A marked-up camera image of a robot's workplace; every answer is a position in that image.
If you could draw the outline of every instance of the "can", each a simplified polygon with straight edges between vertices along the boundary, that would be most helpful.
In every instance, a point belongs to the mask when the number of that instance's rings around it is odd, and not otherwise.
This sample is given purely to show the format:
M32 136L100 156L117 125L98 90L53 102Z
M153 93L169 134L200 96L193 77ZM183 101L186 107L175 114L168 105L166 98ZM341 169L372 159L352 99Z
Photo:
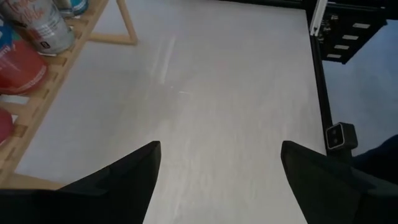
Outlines can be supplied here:
M63 17L74 17L88 9L88 0L53 0Z
M12 123L12 115L7 110L0 108L0 146L6 143L8 137L12 134L14 130L14 125Z
M43 54L69 48L75 35L51 0L0 0L0 13Z
M32 91L47 73L43 57L0 17L0 93L20 95Z

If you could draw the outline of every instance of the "wooden shelf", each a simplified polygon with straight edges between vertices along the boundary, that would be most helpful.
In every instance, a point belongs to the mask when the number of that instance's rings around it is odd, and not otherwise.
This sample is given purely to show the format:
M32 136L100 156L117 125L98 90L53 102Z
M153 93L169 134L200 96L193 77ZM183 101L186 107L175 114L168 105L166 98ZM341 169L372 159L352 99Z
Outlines can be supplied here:
M0 107L18 116L14 122L15 130L12 136L0 146L0 186L16 169L66 79L69 69L79 56L85 42L90 38L108 1L90 1L90 6L84 15L79 19L67 20L68 25L73 26L75 32L75 44L56 57L45 57L49 64L47 80L38 90L24 95L27 98L26 104L0 101Z

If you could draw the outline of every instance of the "white floor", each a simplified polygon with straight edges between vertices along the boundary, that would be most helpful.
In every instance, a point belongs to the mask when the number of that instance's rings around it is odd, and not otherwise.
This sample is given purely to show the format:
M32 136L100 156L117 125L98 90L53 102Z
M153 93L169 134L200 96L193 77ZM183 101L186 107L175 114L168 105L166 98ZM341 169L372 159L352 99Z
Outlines can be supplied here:
M127 4L139 45L86 45L17 171L69 183L160 140L145 223L305 223L280 161L287 139L325 153L305 13Z
M398 134L398 21L388 21L346 65L324 62L334 122L353 123L354 155Z

